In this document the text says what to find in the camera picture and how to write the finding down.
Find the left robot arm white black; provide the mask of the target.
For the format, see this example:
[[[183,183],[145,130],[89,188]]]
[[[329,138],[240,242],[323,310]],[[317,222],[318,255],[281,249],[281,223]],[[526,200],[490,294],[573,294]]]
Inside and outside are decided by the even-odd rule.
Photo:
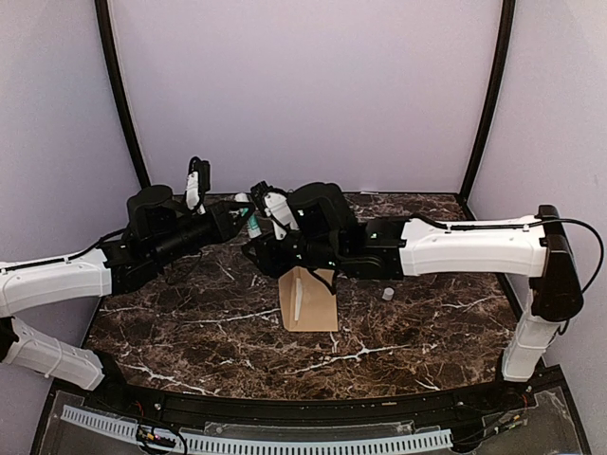
[[[69,382],[114,413],[134,405],[113,357],[46,335],[17,313],[58,301],[130,294],[167,265],[205,246],[235,238],[254,212],[250,202],[222,200],[208,206],[175,200],[166,185],[139,191],[127,201],[129,222],[83,251],[1,265],[1,361]]]

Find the white letter paper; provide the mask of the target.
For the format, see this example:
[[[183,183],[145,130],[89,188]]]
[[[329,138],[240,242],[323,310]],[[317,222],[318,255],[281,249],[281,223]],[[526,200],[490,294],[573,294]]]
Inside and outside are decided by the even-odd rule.
[[[295,287],[296,293],[295,293],[295,305],[294,305],[293,319],[295,322],[298,322],[300,320],[302,302],[303,302],[303,296],[304,296],[302,279],[297,278],[295,281],[295,284],[296,284],[296,287]]]

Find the brown paper envelope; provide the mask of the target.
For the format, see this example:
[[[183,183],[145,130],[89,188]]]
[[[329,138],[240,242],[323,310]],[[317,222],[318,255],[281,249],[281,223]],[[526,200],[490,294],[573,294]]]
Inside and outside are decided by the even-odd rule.
[[[328,285],[333,283],[335,272],[317,269],[313,272],[302,267],[294,267],[279,280],[279,303],[284,327],[289,332],[337,332],[337,296]],[[303,282],[303,302],[300,320],[293,319],[295,305],[295,281]]]

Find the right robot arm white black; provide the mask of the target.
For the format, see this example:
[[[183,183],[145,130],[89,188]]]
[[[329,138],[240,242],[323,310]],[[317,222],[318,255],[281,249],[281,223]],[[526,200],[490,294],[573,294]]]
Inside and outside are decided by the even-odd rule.
[[[293,317],[306,302],[335,297],[337,277],[400,280],[437,273],[503,273],[525,276],[523,314],[501,363],[501,376],[484,391],[494,411],[521,394],[554,337],[583,305],[565,232],[551,205],[534,215],[499,221],[435,221],[421,214],[357,219],[340,187],[315,182],[295,191],[258,183],[251,197],[273,231],[251,239],[244,255],[266,276],[286,284]]]

